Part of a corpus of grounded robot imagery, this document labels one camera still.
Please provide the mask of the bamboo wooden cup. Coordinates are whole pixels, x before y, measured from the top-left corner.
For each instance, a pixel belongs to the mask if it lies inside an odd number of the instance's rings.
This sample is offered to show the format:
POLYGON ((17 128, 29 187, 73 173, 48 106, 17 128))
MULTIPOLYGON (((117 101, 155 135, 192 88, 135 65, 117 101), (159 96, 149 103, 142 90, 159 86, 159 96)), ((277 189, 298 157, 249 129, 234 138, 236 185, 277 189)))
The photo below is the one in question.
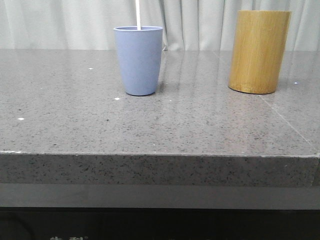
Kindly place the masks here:
POLYGON ((290 11, 238 11, 230 89, 263 95, 276 91, 290 19, 290 11))

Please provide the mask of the dark cabinet under counter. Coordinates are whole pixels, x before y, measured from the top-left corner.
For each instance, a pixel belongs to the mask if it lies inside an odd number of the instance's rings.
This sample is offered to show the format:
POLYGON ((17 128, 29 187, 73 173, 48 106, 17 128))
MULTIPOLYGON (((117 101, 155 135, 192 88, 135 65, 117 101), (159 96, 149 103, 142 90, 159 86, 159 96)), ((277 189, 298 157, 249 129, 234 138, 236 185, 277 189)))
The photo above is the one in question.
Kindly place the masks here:
POLYGON ((3 240, 317 240, 320 190, 3 183, 0 237, 3 240))

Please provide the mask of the grey pleated curtain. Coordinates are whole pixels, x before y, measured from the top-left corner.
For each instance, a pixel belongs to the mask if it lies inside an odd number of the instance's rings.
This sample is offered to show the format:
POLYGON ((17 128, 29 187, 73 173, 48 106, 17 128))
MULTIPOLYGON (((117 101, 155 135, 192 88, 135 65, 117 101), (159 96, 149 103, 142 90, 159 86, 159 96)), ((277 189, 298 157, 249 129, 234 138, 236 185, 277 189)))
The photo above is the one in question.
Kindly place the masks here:
MULTIPOLYGON (((317 0, 143 0, 144 26, 163 27, 170 51, 229 51, 239 10, 290 11, 288 51, 320 48, 317 0)), ((113 29, 136 24, 132 0, 3 0, 2 49, 111 50, 113 29)))

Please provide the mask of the blue plastic cup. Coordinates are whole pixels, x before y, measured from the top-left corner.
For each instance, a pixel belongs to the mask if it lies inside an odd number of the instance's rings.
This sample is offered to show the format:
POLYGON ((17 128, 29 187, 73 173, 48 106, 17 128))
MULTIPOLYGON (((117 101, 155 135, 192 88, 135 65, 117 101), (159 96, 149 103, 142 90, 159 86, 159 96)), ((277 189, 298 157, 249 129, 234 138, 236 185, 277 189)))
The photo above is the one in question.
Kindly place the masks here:
POLYGON ((153 94, 160 74, 163 28, 121 26, 113 31, 125 92, 132 96, 153 94))

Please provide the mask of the pink chopstick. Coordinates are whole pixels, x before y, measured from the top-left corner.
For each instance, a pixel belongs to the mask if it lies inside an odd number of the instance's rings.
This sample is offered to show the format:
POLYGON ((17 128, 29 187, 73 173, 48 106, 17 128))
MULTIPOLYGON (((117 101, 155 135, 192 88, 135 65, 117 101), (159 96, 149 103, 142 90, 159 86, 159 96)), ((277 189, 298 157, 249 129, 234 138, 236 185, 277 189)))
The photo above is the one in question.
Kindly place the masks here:
POLYGON ((138 31, 141 31, 142 24, 141 24, 140 0, 135 0, 135 12, 136 12, 136 28, 138 31))

